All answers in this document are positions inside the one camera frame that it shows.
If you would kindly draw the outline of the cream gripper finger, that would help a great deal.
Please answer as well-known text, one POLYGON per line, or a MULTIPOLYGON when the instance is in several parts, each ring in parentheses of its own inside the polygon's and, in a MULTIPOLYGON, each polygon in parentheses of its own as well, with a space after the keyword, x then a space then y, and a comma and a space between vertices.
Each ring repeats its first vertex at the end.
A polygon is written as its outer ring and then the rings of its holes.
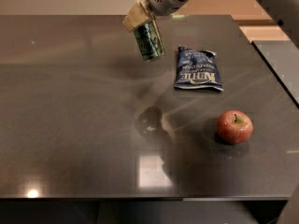
POLYGON ((151 21, 151 17, 143 2, 136 0, 122 23, 128 32, 132 32, 149 21, 151 21))

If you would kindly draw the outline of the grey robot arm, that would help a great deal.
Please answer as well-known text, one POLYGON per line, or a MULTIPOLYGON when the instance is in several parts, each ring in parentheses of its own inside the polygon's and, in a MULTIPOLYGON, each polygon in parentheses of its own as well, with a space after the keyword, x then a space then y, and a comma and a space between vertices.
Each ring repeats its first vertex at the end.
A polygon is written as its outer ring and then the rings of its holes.
MULTIPOLYGON (((140 36, 143 30, 158 29, 155 24, 157 16, 169 16, 183 7, 189 0, 142 0, 135 1, 123 20, 128 32, 135 34, 141 49, 150 44, 148 37, 140 36)), ((280 85, 289 94, 296 105, 299 105, 299 0, 256 0, 270 18, 289 38, 285 43, 258 43, 255 48, 261 55, 267 51, 266 63, 278 79, 280 85)))

